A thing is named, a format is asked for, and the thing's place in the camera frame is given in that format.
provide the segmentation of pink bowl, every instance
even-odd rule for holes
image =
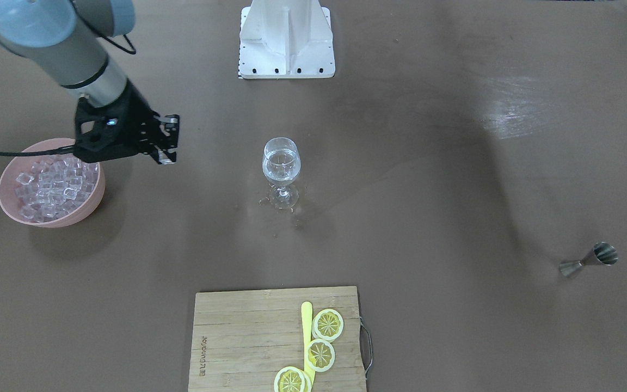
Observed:
[[[23,151],[50,150],[56,149],[57,147],[68,146],[73,143],[74,139],[58,137],[57,139],[49,139],[35,143]],[[21,216],[18,214],[18,210],[23,206],[23,203],[16,197],[15,189],[20,185],[17,183],[16,177],[18,177],[20,172],[27,170],[33,163],[39,161],[40,158],[40,156],[18,156],[13,158],[7,168],[4,169],[2,178],[0,178],[0,206],[2,206],[2,210],[9,218],[16,222],[23,223],[24,225],[38,226],[38,228],[63,228],[64,226],[74,225],[89,216],[98,207],[100,199],[103,198],[103,193],[105,192],[105,174],[103,173],[101,164],[98,164],[98,181],[94,187],[94,191],[91,192],[89,199],[84,201],[84,204],[72,211],[72,213],[44,223],[22,220]]]

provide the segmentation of yellow knife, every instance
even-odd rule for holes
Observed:
[[[314,321],[314,306],[311,302],[306,301],[302,303],[302,329],[304,330],[304,373],[311,379],[311,389],[314,387],[314,377],[316,377],[316,370],[309,366],[306,361],[306,348],[311,343],[311,324]]]

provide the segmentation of light blue joint cap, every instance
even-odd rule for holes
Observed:
[[[0,0],[0,35],[25,47],[56,45],[74,32],[77,15],[61,0]]]
[[[113,37],[124,35],[134,29],[134,5],[132,0],[110,0],[113,11]]]

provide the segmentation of clear liquid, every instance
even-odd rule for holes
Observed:
[[[276,186],[293,183],[301,168],[299,155],[291,149],[276,149],[263,157],[263,174]]]

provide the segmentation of glass base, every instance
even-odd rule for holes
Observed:
[[[273,186],[268,199],[276,209],[291,209],[299,200],[299,189],[294,185]]]

